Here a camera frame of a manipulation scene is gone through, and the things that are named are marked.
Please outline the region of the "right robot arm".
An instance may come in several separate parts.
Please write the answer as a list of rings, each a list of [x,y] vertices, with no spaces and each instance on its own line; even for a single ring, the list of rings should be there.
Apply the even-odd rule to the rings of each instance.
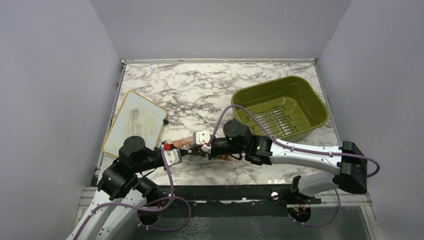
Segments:
[[[318,169],[307,176],[297,176],[288,190],[289,199],[300,204],[308,197],[340,189],[350,194],[368,191],[368,161],[351,141],[341,146],[312,146],[294,144],[269,136],[256,135],[238,120],[224,124],[224,137],[211,136],[202,150],[212,157],[244,155],[254,165],[297,165]]]

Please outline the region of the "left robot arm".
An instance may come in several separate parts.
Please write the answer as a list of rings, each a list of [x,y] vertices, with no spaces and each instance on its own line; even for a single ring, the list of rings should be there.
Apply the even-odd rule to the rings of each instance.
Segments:
[[[69,240],[96,240],[105,238],[124,223],[132,210],[159,213],[170,206],[146,207],[157,200],[158,185],[138,173],[170,166],[182,161],[179,149],[166,143],[160,148],[149,148],[140,136],[130,136],[118,151],[118,158],[104,170],[97,191],[88,209]]]

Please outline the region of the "clear zip top bag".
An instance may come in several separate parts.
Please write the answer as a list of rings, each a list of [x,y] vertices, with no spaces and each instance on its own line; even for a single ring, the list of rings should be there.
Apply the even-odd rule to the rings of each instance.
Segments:
[[[209,157],[209,155],[206,153],[200,153],[194,145],[179,149],[181,149],[183,162],[188,164],[212,164],[244,160],[244,156],[242,154],[230,154],[221,157]]]

